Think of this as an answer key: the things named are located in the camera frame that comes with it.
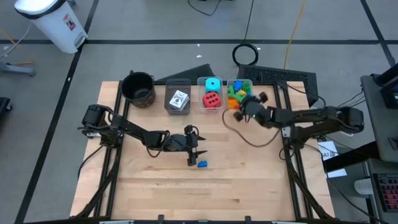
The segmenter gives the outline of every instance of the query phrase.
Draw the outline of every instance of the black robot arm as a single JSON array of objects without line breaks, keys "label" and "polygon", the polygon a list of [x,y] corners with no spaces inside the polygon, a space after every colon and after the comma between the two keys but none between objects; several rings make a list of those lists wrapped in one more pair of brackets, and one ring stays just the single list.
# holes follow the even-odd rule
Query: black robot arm
[{"label": "black robot arm", "polygon": [[[105,121],[106,112],[110,124]],[[196,158],[206,151],[193,151],[198,147],[198,141],[205,140],[200,137],[195,126],[188,125],[184,128],[184,135],[173,134],[169,131],[147,131],[144,128],[124,119],[122,116],[113,113],[112,109],[103,105],[90,105],[81,122],[82,133],[99,133],[101,145],[106,147],[118,147],[118,136],[128,134],[141,141],[147,149],[163,152],[187,152],[188,166],[196,164]]]},{"label": "black robot arm", "polygon": [[[266,101],[265,93],[261,93],[259,98],[247,96],[234,117],[241,121],[243,116],[249,116],[265,128],[290,127],[290,145],[299,149],[303,148],[304,143],[311,137],[337,131],[359,133],[364,129],[363,112],[355,108],[327,106],[322,109],[289,111],[270,106],[265,108],[261,103]],[[307,122],[315,124],[307,128],[292,126]]]}]

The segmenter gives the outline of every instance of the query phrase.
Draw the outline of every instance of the white trash can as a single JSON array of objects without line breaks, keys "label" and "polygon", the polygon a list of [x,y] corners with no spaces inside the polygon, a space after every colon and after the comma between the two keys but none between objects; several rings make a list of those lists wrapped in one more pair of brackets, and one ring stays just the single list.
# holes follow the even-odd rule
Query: white trash can
[{"label": "white trash can", "polygon": [[76,53],[87,38],[66,0],[18,0],[14,7],[65,53]]}]

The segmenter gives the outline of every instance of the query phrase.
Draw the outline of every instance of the trash can lid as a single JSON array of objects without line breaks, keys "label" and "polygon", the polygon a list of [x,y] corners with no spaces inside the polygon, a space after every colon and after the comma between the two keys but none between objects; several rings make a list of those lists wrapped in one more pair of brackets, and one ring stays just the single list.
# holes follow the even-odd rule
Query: trash can lid
[{"label": "trash can lid", "polygon": [[65,0],[18,0],[14,7],[18,12],[38,15],[46,12],[58,2],[65,2]]}]

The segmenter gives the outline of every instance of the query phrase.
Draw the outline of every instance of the plastic bin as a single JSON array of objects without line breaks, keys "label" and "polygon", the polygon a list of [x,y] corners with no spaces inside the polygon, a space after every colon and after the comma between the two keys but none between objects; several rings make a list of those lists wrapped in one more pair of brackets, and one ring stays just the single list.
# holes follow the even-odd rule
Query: plastic bin
[{"label": "plastic bin", "polygon": [[18,0],[14,7],[62,52],[76,53],[87,38],[87,33],[66,0]]},{"label": "plastic bin", "polygon": [[249,79],[244,79],[244,78],[239,78],[239,79],[229,79],[226,81],[226,88],[225,88],[225,102],[226,102],[226,107],[229,107],[228,103],[228,94],[226,92],[227,87],[235,85],[236,80],[243,81],[244,83],[249,83],[250,84],[250,93],[253,94],[253,82]]},{"label": "plastic bin", "polygon": [[[184,109],[178,110],[173,108],[169,102],[174,96],[174,93],[180,90],[189,96],[189,101]],[[169,115],[188,115],[191,109],[191,80],[187,78],[169,78],[166,80],[166,93],[164,98],[164,108]]]},{"label": "plastic bin", "polygon": [[[220,83],[221,83],[221,89],[220,89],[220,99],[221,99],[221,106],[220,107],[215,107],[215,108],[205,108],[205,105],[203,104],[203,96],[206,94],[205,93],[205,83],[206,79],[208,78],[217,78]],[[199,105],[199,111],[201,113],[218,113],[220,110],[224,108],[225,104],[225,99],[224,99],[224,90],[223,90],[223,79],[220,77],[200,77],[198,78],[198,105]]]}]

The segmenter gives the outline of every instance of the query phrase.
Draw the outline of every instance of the paper sheet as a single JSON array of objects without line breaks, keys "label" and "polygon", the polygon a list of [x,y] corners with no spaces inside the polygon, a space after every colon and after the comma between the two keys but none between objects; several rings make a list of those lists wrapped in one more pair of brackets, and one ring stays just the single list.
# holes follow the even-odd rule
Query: paper sheet
[{"label": "paper sheet", "polygon": [[[335,144],[333,143],[333,141],[327,141],[327,142],[318,142],[318,148],[322,153],[322,158],[323,160],[327,160],[330,159],[332,157],[337,156],[337,149],[335,147]],[[328,173],[329,178],[334,178],[334,177],[343,177],[346,176],[346,170],[345,169],[340,169],[340,170],[335,170],[332,172]]]}]

